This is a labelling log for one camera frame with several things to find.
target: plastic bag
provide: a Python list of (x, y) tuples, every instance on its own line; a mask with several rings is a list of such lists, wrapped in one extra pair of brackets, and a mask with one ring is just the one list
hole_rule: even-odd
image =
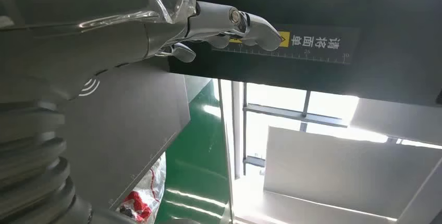
[(163, 153), (117, 209), (142, 224), (154, 224), (164, 194), (166, 153)]

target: robotic hand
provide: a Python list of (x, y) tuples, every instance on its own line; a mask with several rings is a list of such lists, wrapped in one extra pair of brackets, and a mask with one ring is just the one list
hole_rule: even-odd
[(269, 51), (281, 42), (258, 16), (196, 0), (0, 0), (0, 222), (131, 223), (75, 195), (57, 104), (114, 67), (189, 62), (183, 42), (230, 38)]

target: bright light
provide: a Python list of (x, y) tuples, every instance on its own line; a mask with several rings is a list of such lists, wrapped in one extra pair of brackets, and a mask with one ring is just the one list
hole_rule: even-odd
[(212, 114), (214, 116), (217, 116), (221, 118), (221, 109), (218, 107), (210, 106), (210, 105), (204, 105), (203, 110), (206, 111), (209, 114)]
[(226, 204), (224, 204), (222, 202), (219, 202), (219, 201), (216, 201), (216, 200), (213, 200), (213, 199), (206, 198), (206, 197), (201, 197), (201, 196), (194, 195), (194, 194), (189, 194), (189, 193), (183, 193), (183, 192), (180, 192), (178, 190), (172, 190), (172, 189), (166, 189), (166, 191), (169, 192), (169, 193), (172, 193), (172, 194), (178, 194), (178, 195), (181, 195), (181, 196), (189, 197), (189, 198), (192, 198), (192, 199), (195, 199), (195, 200), (198, 200), (198, 201), (204, 201), (204, 202), (212, 203), (212, 204), (215, 204), (215, 205), (220, 206), (222, 208), (226, 207)]
[(213, 217), (216, 217), (216, 218), (219, 218), (219, 219), (223, 218), (219, 214), (207, 211), (207, 210), (202, 209), (202, 208), (198, 208), (198, 207), (194, 207), (194, 206), (189, 206), (189, 205), (186, 205), (186, 204), (183, 204), (183, 203), (178, 203), (178, 202), (173, 202), (173, 201), (165, 201), (165, 202), (170, 203), (170, 204), (175, 205), (175, 206), (184, 207), (184, 208), (188, 208), (188, 209), (195, 210), (195, 211), (198, 211), (198, 212), (202, 212), (202, 213), (208, 214), (210, 216), (213, 216)]
[(416, 141), (410, 141), (410, 140), (398, 140), (396, 143), (400, 143), (402, 145), (409, 145), (409, 146), (416, 146), (416, 147), (429, 147), (429, 148), (436, 148), (438, 150), (442, 150), (442, 146), (434, 145), (434, 144), (428, 144), (424, 142), (416, 142)]

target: clear plastic film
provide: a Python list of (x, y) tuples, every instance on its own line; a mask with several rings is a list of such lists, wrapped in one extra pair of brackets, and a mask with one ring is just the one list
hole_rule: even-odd
[(13, 22), (8, 28), (44, 26), (71, 33), (128, 21), (183, 22), (195, 14), (196, 0), (0, 0), (0, 7), (14, 9), (0, 10)]
[(163, 153), (116, 211), (138, 223), (154, 224), (163, 198), (165, 181), (166, 153)]

